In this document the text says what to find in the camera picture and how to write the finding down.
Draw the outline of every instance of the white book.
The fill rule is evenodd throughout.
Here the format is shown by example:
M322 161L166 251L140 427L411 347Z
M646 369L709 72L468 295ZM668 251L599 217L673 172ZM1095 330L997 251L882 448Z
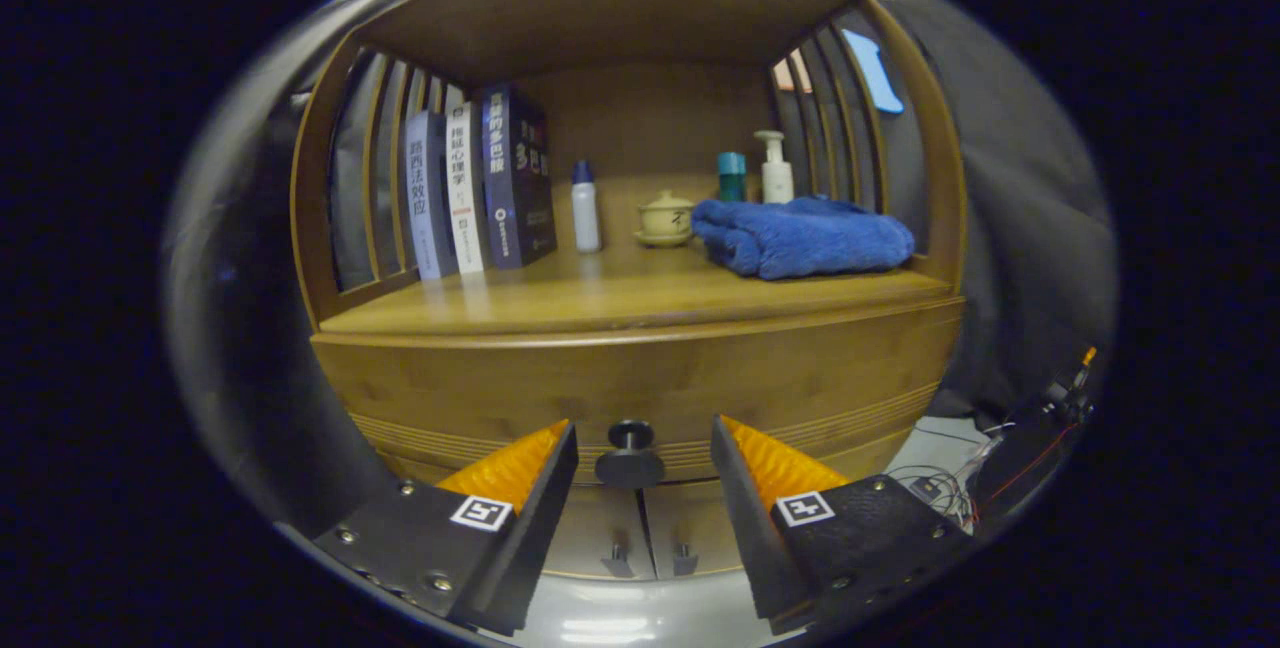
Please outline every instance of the white book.
M444 115L421 111L404 120L404 186L408 193L413 255L422 280L458 271L453 255L453 224L444 197Z
M445 126L449 141L449 218L458 273L485 269L489 237L484 211L484 178L480 175L480 111L465 102L449 109Z

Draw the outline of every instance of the ceramic teapot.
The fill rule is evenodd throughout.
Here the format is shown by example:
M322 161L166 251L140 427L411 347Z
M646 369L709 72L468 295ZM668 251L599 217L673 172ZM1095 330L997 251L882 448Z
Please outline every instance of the ceramic teapot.
M636 238L650 245L684 243L694 234L691 215L692 201L672 196L671 191L659 192L657 201L639 206L640 232Z

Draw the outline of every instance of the blue bottle cap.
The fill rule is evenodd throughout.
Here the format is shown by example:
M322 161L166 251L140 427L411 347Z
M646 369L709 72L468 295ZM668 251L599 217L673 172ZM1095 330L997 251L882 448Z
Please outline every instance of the blue bottle cap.
M716 165L722 175L746 175L746 156L741 152L719 152Z
M573 164L573 184L579 183L591 183L591 166L585 160L576 161Z

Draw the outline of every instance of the saucer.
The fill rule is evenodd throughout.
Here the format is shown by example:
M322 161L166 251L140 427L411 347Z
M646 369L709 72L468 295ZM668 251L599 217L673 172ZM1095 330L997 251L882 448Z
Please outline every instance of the saucer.
M646 243L649 246L671 247L687 243L691 238L694 238L694 234L677 233L676 236L646 236L643 231L636 231L635 237L641 243Z

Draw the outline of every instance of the white pump bottle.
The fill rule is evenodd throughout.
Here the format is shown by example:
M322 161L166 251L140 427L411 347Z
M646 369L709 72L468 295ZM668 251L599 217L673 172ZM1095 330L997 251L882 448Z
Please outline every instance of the white pump bottle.
M756 131L755 137L764 141L764 202L786 204L795 198L795 179L791 177L790 161L782 160L782 133L778 131Z

